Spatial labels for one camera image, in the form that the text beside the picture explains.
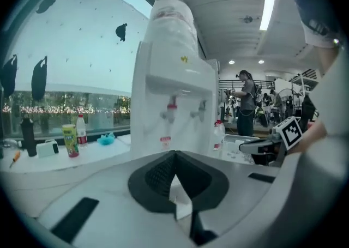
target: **black pants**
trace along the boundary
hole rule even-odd
[[[240,111],[237,122],[239,136],[253,136],[253,118],[255,111],[243,110]]]

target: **fluorescent light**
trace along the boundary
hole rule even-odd
[[[263,16],[260,30],[266,31],[269,26],[270,18],[272,17],[275,0],[264,0]]]

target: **ceiling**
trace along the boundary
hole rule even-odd
[[[260,31],[264,0],[182,0],[191,9],[207,59],[234,60],[263,70],[317,68],[317,53],[304,40],[296,4],[275,0],[267,31]],[[245,23],[246,16],[252,17]]]

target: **white table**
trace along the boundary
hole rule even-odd
[[[31,217],[38,217],[52,201],[99,170],[130,160],[130,145],[116,138],[113,144],[97,142],[80,148],[80,155],[68,157],[65,146],[59,154],[39,158],[26,151],[9,168],[16,149],[4,149],[0,178],[12,205]]]

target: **black water bottle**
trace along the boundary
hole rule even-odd
[[[29,157],[37,154],[37,147],[34,138],[33,121],[30,120],[29,114],[25,113],[21,122],[22,134],[24,139],[24,147],[28,151]]]

